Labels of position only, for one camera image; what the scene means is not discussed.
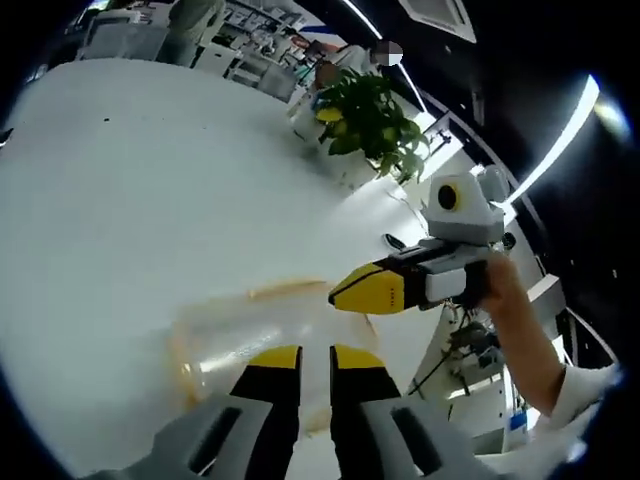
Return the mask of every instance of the white tabletop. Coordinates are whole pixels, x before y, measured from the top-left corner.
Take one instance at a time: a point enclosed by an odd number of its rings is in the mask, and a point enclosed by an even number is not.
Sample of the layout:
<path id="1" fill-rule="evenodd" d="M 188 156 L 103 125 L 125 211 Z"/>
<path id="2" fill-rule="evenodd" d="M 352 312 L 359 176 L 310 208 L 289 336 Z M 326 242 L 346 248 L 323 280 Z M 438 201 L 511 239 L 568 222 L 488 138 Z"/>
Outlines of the white tabletop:
<path id="1" fill-rule="evenodd" d="M 179 307 L 338 281 L 388 254 L 383 233 L 423 236 L 390 181 L 349 196 L 320 176 L 285 109 L 203 72 L 115 59 L 58 67 L 23 96 L 0 152 L 0 354 L 73 474 L 137 460 L 181 412 L 164 344 Z M 401 390 L 438 318 L 373 320 Z M 291 472 L 332 454 L 327 435 L 313 442 Z"/>

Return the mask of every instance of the air vent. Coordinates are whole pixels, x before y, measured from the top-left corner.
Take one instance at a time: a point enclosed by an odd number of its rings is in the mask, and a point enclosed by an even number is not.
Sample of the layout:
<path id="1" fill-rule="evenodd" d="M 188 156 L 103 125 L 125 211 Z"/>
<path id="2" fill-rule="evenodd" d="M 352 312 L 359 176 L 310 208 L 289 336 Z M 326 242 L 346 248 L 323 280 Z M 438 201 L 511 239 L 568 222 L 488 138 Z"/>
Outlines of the air vent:
<path id="1" fill-rule="evenodd" d="M 462 0 L 398 0 L 416 22 L 476 43 L 471 20 Z"/>

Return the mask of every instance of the clear plastic bag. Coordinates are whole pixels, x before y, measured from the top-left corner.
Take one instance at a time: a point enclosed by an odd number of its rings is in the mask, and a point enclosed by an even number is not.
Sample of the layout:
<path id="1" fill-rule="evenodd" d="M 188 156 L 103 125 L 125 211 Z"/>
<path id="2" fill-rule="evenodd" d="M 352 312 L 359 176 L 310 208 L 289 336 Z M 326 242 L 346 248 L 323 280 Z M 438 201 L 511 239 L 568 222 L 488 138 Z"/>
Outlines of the clear plastic bag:
<path id="1" fill-rule="evenodd" d="M 336 310 L 327 301 L 330 290 L 326 282 L 301 280 L 182 309 L 171 332 L 170 355 L 187 404 L 229 393 L 259 353 L 301 345 L 301 429 L 310 435 L 328 428 L 329 347 L 378 349 L 367 316 Z"/>

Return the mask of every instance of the yellow leaf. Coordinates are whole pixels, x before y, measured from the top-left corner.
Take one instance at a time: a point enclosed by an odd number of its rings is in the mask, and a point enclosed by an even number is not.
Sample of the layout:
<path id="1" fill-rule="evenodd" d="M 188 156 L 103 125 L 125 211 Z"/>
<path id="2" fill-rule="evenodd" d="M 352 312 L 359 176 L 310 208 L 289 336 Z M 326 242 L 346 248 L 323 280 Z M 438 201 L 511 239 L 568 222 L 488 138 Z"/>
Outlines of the yellow leaf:
<path id="1" fill-rule="evenodd" d="M 335 133 L 336 135 L 344 135 L 345 133 L 347 133 L 347 122 L 341 120 L 334 128 L 333 133 Z"/>
<path id="2" fill-rule="evenodd" d="M 338 122 L 342 120 L 342 112 L 337 108 L 323 108 L 318 110 L 316 118 L 321 122 Z"/>

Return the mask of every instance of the ceiling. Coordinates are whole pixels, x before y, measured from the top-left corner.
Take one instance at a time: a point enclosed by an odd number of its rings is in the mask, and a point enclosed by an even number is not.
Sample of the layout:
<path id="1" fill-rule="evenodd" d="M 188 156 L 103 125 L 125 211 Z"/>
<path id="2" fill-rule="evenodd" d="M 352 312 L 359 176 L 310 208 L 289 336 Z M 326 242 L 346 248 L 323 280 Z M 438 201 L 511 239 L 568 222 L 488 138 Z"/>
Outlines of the ceiling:
<path id="1" fill-rule="evenodd" d="M 398 0 L 352 2 L 385 37 L 402 45 L 413 81 L 470 124 L 520 181 L 566 125 L 588 74 L 598 81 L 601 99 L 617 98 L 632 124 L 638 119 L 627 50 L 636 43 L 638 15 L 629 11 L 635 6 L 464 0 L 477 38 L 472 44 L 411 20 Z M 297 3 L 348 43 L 374 41 L 340 0 Z M 392 74 L 401 79 L 397 69 Z M 482 124 L 473 116 L 474 94 L 484 102 Z M 408 91 L 406 97 L 411 99 Z M 480 152 L 476 159 L 488 160 Z M 614 238 L 633 218 L 629 182 L 638 178 L 637 165 L 633 145 L 618 142 L 591 115 L 528 192 L 544 231 L 519 209 L 534 249 L 551 271 L 562 275 L 574 310 L 619 353 L 631 308 L 622 292 L 632 286 L 634 272 L 629 250 L 616 248 Z"/>

